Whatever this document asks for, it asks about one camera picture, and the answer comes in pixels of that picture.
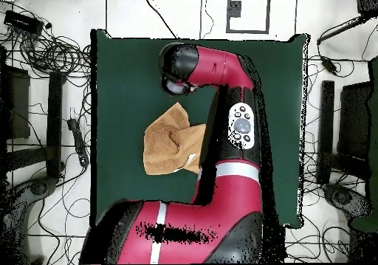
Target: black border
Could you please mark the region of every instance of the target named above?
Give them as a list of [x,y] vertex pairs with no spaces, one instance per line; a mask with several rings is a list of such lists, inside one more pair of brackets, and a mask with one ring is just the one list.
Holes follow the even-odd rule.
[[226,33],[227,34],[266,34],[269,35],[270,28],[270,0],[267,1],[267,18],[265,30],[231,30],[230,29],[230,4],[232,0],[227,0],[227,16],[226,16]]

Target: round button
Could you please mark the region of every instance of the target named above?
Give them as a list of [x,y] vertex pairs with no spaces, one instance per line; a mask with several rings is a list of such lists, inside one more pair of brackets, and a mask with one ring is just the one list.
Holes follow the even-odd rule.
[[248,134],[251,131],[251,124],[248,120],[238,119],[234,124],[234,129],[240,134]]

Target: white stripe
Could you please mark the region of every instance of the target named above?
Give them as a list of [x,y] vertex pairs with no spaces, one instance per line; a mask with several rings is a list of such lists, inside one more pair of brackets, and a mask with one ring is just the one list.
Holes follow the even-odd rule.
[[[159,212],[157,213],[157,225],[165,224],[165,216],[167,215],[167,205],[163,202],[160,202]],[[152,250],[151,250],[151,259],[150,264],[158,264],[159,263],[159,256],[160,256],[160,248],[162,247],[161,243],[157,243],[155,241],[152,242]]]
[[239,162],[225,162],[216,166],[216,177],[229,175],[248,177],[259,182],[258,169],[253,165]]
[[199,168],[199,173],[198,173],[197,181],[199,181],[201,179],[201,175],[202,175],[202,168]]

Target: black joint cover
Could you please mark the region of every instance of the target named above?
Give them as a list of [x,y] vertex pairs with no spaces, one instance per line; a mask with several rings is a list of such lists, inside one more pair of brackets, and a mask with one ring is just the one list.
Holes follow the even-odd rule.
[[185,82],[197,66],[199,53],[191,44],[169,44],[160,53],[159,65],[168,79]]

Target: cable bundle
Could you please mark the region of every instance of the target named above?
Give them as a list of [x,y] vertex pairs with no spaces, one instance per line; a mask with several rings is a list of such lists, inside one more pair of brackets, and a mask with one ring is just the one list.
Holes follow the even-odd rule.
[[[78,45],[78,43],[73,41],[70,38],[67,38],[67,37],[64,37],[64,36],[55,37],[52,34],[52,25],[46,19],[41,18],[41,17],[37,16],[36,14],[31,13],[30,11],[28,11],[28,10],[22,8],[22,7],[17,6],[16,4],[11,4],[11,5],[12,5],[12,10],[13,10],[14,7],[18,7],[19,9],[22,10],[21,13],[27,13],[30,16],[32,16],[33,18],[36,18],[40,21],[43,21],[46,25],[45,26],[46,28],[43,29],[42,35],[40,37],[35,38],[35,37],[32,37],[31,35],[28,35],[25,32],[21,32],[21,31],[17,30],[14,27],[8,27],[7,32],[5,34],[0,33],[0,47],[1,47],[1,45],[5,45],[5,44],[10,45],[10,48],[9,48],[10,51],[6,54],[6,57],[11,60],[12,65],[13,65],[14,61],[19,62],[22,69],[25,69],[23,67],[23,65],[28,65],[31,68],[31,70],[33,71],[33,73],[37,76],[36,78],[31,77],[32,79],[47,79],[47,78],[49,78],[48,74],[50,72],[56,72],[56,71],[64,72],[66,74],[66,76],[68,77],[67,82],[69,82],[73,86],[83,88],[83,99],[82,99],[82,102],[81,102],[80,111],[79,111],[79,113],[77,113],[74,108],[71,108],[70,114],[72,115],[72,112],[73,112],[73,114],[77,115],[79,124],[80,124],[80,121],[81,121],[82,125],[90,127],[90,123],[88,121],[88,118],[90,118],[90,114],[91,114],[91,92],[90,92],[90,88],[89,88],[89,83],[90,83],[90,45],[84,47],[83,49],[80,49],[80,46]],[[14,55],[16,53],[19,53],[21,55],[22,60],[15,58]],[[75,78],[84,79],[84,83],[77,84],[77,83],[72,82],[72,80],[74,80]],[[30,113],[31,114],[47,115],[47,113],[43,110],[41,103],[37,103],[33,106],[37,106],[37,105],[39,105],[41,107],[42,113],[35,113],[35,112],[30,112]],[[3,112],[4,112],[3,110],[4,110],[4,104],[2,104],[2,102],[0,101],[1,115],[3,115]],[[9,111],[9,109],[7,109],[7,108],[5,110],[7,110],[10,113],[13,113],[15,115],[15,117],[17,117],[17,115],[19,117],[21,116],[17,113],[16,110]],[[28,122],[28,123],[31,125],[31,127],[33,129],[34,134],[35,134],[35,136],[36,136],[36,138],[39,142],[39,145],[43,148],[43,145],[41,144],[41,141],[39,140],[38,135],[37,135],[33,125],[30,122]],[[89,145],[89,140],[90,140],[89,133],[90,133],[90,129],[86,132],[86,134],[83,138],[87,152],[89,152],[88,148],[90,147],[90,145]],[[76,153],[72,153],[67,157],[65,167],[66,167],[66,164],[67,164],[70,156],[72,156],[74,154],[76,154]],[[87,213],[84,216],[76,216],[75,214],[73,214],[70,211],[72,209],[72,207],[74,206],[74,204],[77,204],[79,201],[83,201],[83,200],[89,201],[89,200],[85,199],[85,198],[80,198],[80,199],[76,200],[75,202],[73,202],[70,207],[67,207],[66,203],[64,202],[64,198],[70,192],[70,190],[73,188],[73,186],[77,182],[78,178],[80,176],[82,176],[85,172],[86,172],[86,168],[83,169],[77,176],[66,180],[65,179],[66,169],[65,169],[64,175],[62,176],[63,181],[56,186],[57,189],[60,186],[62,187],[61,199],[58,202],[56,202],[46,212],[44,212],[45,201],[43,200],[42,208],[41,208],[41,211],[38,215],[37,221],[34,224],[30,225],[29,228],[28,228],[28,230],[29,230],[32,226],[34,226],[36,223],[38,223],[39,226],[41,227],[41,229],[44,232],[46,232],[47,234],[46,235],[27,234],[27,235],[52,237],[52,238],[57,239],[57,241],[58,241],[57,247],[55,248],[54,252],[49,257],[47,264],[56,264],[64,256],[66,256],[68,265],[73,265],[74,264],[73,261],[78,259],[78,255],[80,254],[80,252],[77,252],[75,255],[71,256],[69,254],[69,248],[72,244],[73,238],[85,238],[85,236],[67,235],[66,223],[67,223],[67,219],[68,219],[69,215],[72,216],[72,217],[75,217],[75,218],[83,218],[83,217],[89,216],[89,213]],[[71,182],[71,181],[74,181],[73,184],[70,186],[68,191],[65,192],[64,191],[64,185],[68,182]],[[7,190],[7,193],[8,194],[12,194],[12,193],[16,194],[18,191],[21,191],[24,187],[28,187],[28,186],[25,186],[25,185],[26,185],[25,183],[22,183],[18,186],[13,186],[13,183],[12,183],[12,186],[10,187],[10,189]],[[65,227],[65,235],[56,235],[54,233],[51,233],[41,223],[41,219],[47,213],[49,213],[54,207],[56,207],[59,202],[63,202],[63,206],[64,206],[64,208],[67,212],[66,219],[65,219],[65,226],[64,226]],[[58,258],[54,262],[52,262],[52,257],[58,251],[58,248],[61,245],[61,238],[65,239],[64,254],[60,258]]]

